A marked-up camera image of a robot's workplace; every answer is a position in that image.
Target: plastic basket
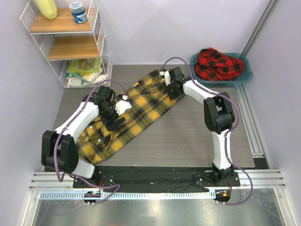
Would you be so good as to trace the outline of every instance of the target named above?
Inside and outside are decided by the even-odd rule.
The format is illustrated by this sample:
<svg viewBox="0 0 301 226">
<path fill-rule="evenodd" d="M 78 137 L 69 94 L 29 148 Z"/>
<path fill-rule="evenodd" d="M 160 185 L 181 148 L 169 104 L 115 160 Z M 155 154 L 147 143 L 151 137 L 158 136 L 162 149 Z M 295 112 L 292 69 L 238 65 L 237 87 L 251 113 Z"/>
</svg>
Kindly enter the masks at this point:
<svg viewBox="0 0 301 226">
<path fill-rule="evenodd" d="M 248 60 L 243 57 L 242 55 L 238 53 L 224 53 L 225 55 L 228 55 L 230 57 L 234 57 L 236 59 L 241 59 L 245 63 L 245 68 L 242 71 L 242 73 L 233 81 L 206 81 L 202 80 L 200 77 L 196 76 L 195 74 L 195 65 L 198 60 L 198 53 L 193 55 L 191 60 L 190 60 L 190 68 L 193 77 L 202 85 L 206 87 L 238 87 L 248 81 L 251 80 L 252 78 L 252 71 L 249 66 Z"/>
</svg>

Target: shelf unit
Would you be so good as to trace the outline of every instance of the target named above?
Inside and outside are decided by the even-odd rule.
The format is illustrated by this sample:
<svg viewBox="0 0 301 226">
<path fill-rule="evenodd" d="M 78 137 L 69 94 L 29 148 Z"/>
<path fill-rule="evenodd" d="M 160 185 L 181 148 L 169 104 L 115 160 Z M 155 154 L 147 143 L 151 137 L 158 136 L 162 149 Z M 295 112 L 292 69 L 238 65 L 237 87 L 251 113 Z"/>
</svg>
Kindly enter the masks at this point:
<svg viewBox="0 0 301 226">
<path fill-rule="evenodd" d="M 36 42 L 50 67 L 66 88 L 66 71 L 72 59 L 100 58 L 102 74 L 111 78 L 112 63 L 96 0 L 82 0 L 88 20 L 73 21 L 69 5 L 74 0 L 55 0 L 58 17 L 47 20 L 34 0 L 29 0 L 21 21 Z"/>
</svg>

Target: plaid shirt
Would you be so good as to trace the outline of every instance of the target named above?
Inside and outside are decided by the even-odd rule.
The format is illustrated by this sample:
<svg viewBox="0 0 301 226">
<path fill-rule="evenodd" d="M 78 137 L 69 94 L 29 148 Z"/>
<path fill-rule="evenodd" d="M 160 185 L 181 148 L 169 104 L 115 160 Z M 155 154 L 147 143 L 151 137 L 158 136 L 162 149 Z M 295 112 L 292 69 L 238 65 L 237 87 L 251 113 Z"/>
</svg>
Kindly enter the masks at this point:
<svg viewBox="0 0 301 226">
<path fill-rule="evenodd" d="M 207 81 L 233 81 L 244 67 L 242 60 L 222 54 L 214 48 L 206 48 L 198 54 L 195 73 Z"/>
<path fill-rule="evenodd" d="M 100 118 L 95 118 L 77 140 L 79 155 L 92 164 L 98 164 L 110 158 L 164 115 L 182 97 L 170 100 L 163 82 L 164 78 L 156 70 L 131 86 L 127 90 L 127 101 L 131 103 L 132 109 L 121 115 L 126 121 L 114 131 L 108 131 Z M 115 102 L 120 101 L 122 95 L 119 94 Z"/>
</svg>

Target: book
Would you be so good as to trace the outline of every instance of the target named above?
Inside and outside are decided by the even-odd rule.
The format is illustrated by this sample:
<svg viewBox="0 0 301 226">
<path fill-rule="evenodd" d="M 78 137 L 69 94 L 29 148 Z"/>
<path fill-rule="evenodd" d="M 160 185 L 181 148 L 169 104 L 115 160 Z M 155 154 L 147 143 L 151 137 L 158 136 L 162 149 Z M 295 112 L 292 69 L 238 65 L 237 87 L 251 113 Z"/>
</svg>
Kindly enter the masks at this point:
<svg viewBox="0 0 301 226">
<path fill-rule="evenodd" d="M 91 88 L 95 87 L 95 84 L 99 83 L 100 81 L 104 80 L 106 78 L 105 74 L 100 74 L 93 83 L 88 83 L 83 80 L 79 79 L 68 79 L 66 80 L 65 86 L 67 88 Z"/>
<path fill-rule="evenodd" d="M 68 73 L 66 74 L 66 78 L 68 79 L 76 79 L 83 80 L 87 83 L 93 83 L 95 79 L 103 72 L 103 69 L 100 68 L 99 72 L 96 73 Z"/>
<path fill-rule="evenodd" d="M 100 58 L 71 60 L 69 73 L 96 73 L 100 69 Z"/>
</svg>

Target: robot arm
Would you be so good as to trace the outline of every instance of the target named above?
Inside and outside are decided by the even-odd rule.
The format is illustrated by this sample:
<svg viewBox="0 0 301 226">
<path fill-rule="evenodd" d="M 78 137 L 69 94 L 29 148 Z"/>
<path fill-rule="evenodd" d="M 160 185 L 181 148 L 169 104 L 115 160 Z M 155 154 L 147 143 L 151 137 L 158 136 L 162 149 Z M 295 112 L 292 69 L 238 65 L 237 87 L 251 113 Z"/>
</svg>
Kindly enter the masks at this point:
<svg viewBox="0 0 301 226">
<path fill-rule="evenodd" d="M 235 121 L 231 103 L 220 96 L 200 89 L 190 78 L 184 77 L 179 67 L 165 71 L 161 75 L 165 77 L 165 88 L 170 99 L 176 99 L 180 95 L 186 94 L 204 105 L 205 124 L 213 136 L 214 161 L 212 167 L 214 181 L 218 184 L 227 183 L 234 173 L 234 167 L 229 163 L 225 155 L 225 139 L 230 139 L 228 131 L 232 128 L 232 124 Z M 228 157 L 231 160 L 230 142 L 227 142 L 227 150 Z"/>
<path fill-rule="evenodd" d="M 112 96 L 115 98 L 112 89 L 100 87 L 98 93 L 94 93 L 88 102 L 88 95 L 82 100 L 79 108 L 62 126 L 55 131 L 47 130 L 42 137 L 42 165 L 54 169 L 55 142 L 63 132 L 61 148 L 57 152 L 59 170 L 85 178 L 97 177 L 98 173 L 94 174 L 94 165 L 79 157 L 76 142 L 85 127 L 97 116 L 100 116 L 108 131 L 113 131 L 125 121 L 123 117 L 118 117 L 131 109 L 131 104 L 124 100 L 115 103 L 111 101 Z"/>
</svg>

